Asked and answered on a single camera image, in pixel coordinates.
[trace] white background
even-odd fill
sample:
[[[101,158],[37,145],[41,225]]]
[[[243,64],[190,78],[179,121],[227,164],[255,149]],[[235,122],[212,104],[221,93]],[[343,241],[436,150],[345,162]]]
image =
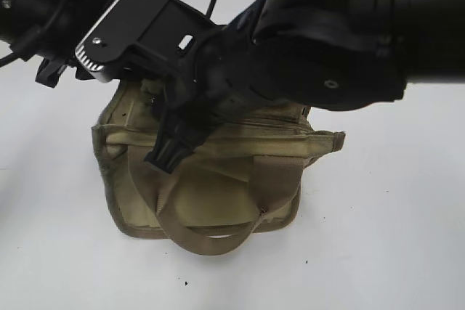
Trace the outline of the white background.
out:
[[[219,0],[214,20],[252,1]],[[304,175],[294,224],[206,258],[116,229],[90,134],[116,83],[69,70],[51,90],[38,63],[0,74],[0,309],[465,307],[465,86],[313,110],[347,144]]]

